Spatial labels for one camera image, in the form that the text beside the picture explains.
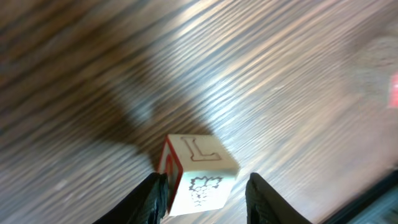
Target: wooden surface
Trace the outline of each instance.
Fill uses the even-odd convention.
[[[397,6],[3,0],[0,223],[93,222],[167,133],[217,135],[242,168],[225,208],[163,223],[245,223],[250,172],[321,222],[398,161],[396,61],[358,55]]]

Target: wooden block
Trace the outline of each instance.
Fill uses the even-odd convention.
[[[224,207],[239,164],[214,136],[169,134],[158,172],[169,177],[169,215]]]

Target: cube side face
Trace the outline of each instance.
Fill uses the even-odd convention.
[[[175,153],[173,145],[171,145],[167,138],[164,142],[162,157],[160,158],[157,171],[161,174],[167,174],[167,180],[169,182],[169,195],[167,201],[170,209],[181,182],[183,167]]]
[[[184,172],[170,216],[224,207],[235,179],[234,175],[222,170]]]
[[[214,136],[169,134],[167,136],[185,171],[235,170],[239,164]]]

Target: white cube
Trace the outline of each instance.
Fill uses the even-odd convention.
[[[169,177],[169,215],[224,207],[239,164],[214,136],[169,134],[158,172]]]

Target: red object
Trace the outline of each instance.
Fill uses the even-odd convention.
[[[398,108],[398,73],[391,78],[389,107]]]

